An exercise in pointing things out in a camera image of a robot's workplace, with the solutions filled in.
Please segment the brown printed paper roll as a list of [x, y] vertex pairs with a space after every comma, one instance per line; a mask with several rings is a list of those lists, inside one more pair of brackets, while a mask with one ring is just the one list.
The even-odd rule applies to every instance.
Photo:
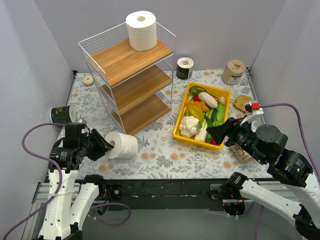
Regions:
[[246, 164], [246, 163], [253, 160], [252, 156], [249, 155], [239, 145], [235, 144], [235, 145], [230, 146], [229, 148], [233, 151], [233, 153], [235, 154], [235, 156], [237, 157], [237, 159], [239, 160], [239, 162], [241, 164]]

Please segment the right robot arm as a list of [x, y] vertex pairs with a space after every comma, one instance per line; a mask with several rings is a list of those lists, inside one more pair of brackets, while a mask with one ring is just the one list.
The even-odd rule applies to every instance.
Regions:
[[240, 172], [234, 172], [226, 183], [212, 190], [215, 198], [252, 200], [286, 219], [304, 238], [320, 238], [320, 184], [308, 160], [285, 148], [285, 134], [270, 124], [252, 131], [250, 123], [233, 117], [206, 131], [215, 143], [221, 144], [227, 138], [225, 146], [237, 145], [259, 164], [268, 165], [267, 173], [288, 188], [297, 201], [263, 188]]

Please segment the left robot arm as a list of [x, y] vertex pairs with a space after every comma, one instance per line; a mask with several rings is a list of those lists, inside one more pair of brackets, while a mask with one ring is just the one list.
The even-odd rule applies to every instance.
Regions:
[[49, 155], [57, 164], [51, 164], [48, 170], [51, 201], [45, 210], [39, 240], [82, 239], [82, 228], [90, 208], [95, 200], [107, 195], [107, 189], [103, 176], [86, 175], [76, 199], [72, 200], [79, 165], [85, 157], [96, 161], [112, 149], [96, 129], [90, 130], [85, 123], [65, 126], [64, 137], [53, 145]]

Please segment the white paper towel roll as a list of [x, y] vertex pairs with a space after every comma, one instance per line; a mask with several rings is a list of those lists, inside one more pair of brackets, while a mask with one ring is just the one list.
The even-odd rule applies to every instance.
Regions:
[[149, 11], [130, 13], [125, 23], [127, 26], [129, 44], [137, 51], [147, 51], [157, 44], [156, 16]]
[[109, 159], [131, 160], [138, 153], [138, 141], [135, 136], [113, 131], [104, 139], [113, 146], [112, 150], [105, 153]]

